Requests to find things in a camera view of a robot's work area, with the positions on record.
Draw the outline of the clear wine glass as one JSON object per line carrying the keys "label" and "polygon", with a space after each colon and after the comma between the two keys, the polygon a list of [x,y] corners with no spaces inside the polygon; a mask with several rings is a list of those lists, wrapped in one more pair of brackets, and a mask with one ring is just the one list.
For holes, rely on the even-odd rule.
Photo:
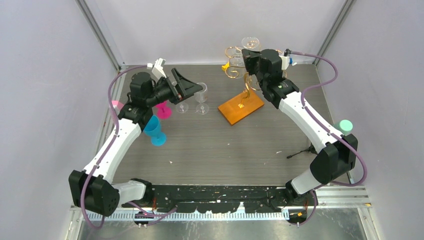
{"label": "clear wine glass", "polygon": [[204,82],[198,82],[197,84],[202,87],[202,90],[194,94],[195,100],[198,103],[195,110],[196,113],[205,115],[209,112],[209,106],[206,104],[208,100],[208,87]]}
{"label": "clear wine glass", "polygon": [[180,114],[184,114],[189,110],[189,105],[185,100],[183,100],[175,105],[175,110]]}

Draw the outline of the pink wine glass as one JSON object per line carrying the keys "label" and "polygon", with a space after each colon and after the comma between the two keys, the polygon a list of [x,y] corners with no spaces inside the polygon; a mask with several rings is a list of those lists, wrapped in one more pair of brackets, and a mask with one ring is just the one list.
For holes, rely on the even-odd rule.
{"label": "pink wine glass", "polygon": [[167,101],[164,101],[162,103],[159,103],[155,107],[157,109],[156,115],[157,115],[157,117],[159,119],[165,120],[165,119],[168,119],[169,117],[171,117],[172,110],[168,106],[168,102]]}

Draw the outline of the blue wine glass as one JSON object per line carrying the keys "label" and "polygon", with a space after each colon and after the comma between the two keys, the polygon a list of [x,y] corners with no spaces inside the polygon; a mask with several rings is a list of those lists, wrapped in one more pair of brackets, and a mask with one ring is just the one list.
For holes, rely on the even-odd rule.
{"label": "blue wine glass", "polygon": [[167,136],[162,132],[161,122],[156,115],[153,115],[143,129],[143,133],[150,137],[150,142],[156,147],[160,147],[167,141]]}

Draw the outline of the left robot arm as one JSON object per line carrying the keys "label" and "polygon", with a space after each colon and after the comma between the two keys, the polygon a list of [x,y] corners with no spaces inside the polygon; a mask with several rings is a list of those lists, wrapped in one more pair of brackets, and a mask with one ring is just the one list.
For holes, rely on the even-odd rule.
{"label": "left robot arm", "polygon": [[135,201],[141,207],[153,202],[152,184],[141,179],[114,184],[113,178],[123,157],[133,142],[143,133],[161,136],[160,121],[153,107],[164,102],[179,104],[203,90],[200,84],[171,69],[175,81],[164,73],[155,77],[148,72],[137,72],[131,77],[127,102],[119,113],[112,112],[114,129],[96,156],[83,170],[73,170],[69,187],[75,206],[83,212],[93,212],[103,217],[112,215],[116,208]]}

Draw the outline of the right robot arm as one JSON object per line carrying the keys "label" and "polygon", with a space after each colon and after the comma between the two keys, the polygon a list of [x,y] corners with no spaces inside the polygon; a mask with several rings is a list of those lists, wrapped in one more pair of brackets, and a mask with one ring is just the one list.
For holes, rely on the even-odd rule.
{"label": "right robot arm", "polygon": [[241,52],[246,72],[256,77],[265,99],[295,122],[317,153],[308,169],[285,185],[287,202],[299,205],[307,192],[332,182],[355,167],[358,140],[353,134],[345,135],[321,117],[305,100],[305,94],[284,76],[288,67],[294,64],[290,50],[279,53],[274,49],[243,49]]}

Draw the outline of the orange wooden rack base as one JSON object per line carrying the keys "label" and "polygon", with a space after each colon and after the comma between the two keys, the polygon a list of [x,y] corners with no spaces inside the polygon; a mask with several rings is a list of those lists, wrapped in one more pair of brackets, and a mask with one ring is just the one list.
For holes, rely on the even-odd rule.
{"label": "orange wooden rack base", "polygon": [[256,110],[264,106],[263,100],[254,92],[247,91],[234,96],[230,100],[218,106],[218,111],[231,125],[235,125]]}

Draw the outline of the small yellow block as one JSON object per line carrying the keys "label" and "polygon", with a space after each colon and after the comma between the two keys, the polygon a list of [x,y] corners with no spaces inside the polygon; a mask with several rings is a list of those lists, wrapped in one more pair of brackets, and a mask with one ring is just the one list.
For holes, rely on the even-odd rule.
{"label": "small yellow block", "polygon": [[221,66],[221,70],[226,72],[229,67],[230,67],[230,62],[228,61],[227,63]]}

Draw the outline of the pink wedge stand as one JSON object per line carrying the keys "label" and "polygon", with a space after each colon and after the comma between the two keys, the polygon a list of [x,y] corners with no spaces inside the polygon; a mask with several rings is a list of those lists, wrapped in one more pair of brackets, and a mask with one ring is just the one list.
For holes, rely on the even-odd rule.
{"label": "pink wedge stand", "polygon": [[119,115],[120,111],[124,107],[124,104],[118,100],[113,100],[112,102],[113,109],[117,115]]}

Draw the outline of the small black tripod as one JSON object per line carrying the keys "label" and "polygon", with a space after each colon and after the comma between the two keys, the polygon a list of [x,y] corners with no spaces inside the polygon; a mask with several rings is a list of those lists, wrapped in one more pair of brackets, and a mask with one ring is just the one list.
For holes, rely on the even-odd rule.
{"label": "small black tripod", "polygon": [[311,154],[315,154],[315,155],[318,154],[317,151],[316,151],[316,149],[315,149],[315,147],[313,145],[310,145],[308,148],[303,149],[303,150],[300,150],[299,152],[296,152],[294,154],[288,155],[286,158],[287,159],[290,159],[290,158],[292,158],[292,157],[294,157],[296,155],[299,155],[301,153],[311,153]]}

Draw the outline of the mint green bottle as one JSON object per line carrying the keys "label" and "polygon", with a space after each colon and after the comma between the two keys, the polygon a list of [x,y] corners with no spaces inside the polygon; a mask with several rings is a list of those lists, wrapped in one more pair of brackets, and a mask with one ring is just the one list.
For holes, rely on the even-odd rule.
{"label": "mint green bottle", "polygon": [[353,130],[353,123],[348,119],[342,119],[336,122],[333,127],[340,131],[344,136],[349,135]]}

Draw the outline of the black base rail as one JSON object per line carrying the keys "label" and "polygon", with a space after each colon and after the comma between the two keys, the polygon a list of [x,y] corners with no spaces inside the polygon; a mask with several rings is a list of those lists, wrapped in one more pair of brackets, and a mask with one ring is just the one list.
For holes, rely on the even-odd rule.
{"label": "black base rail", "polygon": [[278,185],[196,185],[147,183],[143,198],[121,204],[124,208],[152,207],[160,213],[213,214],[277,213],[286,207],[312,209],[318,204],[315,193],[296,194]]}

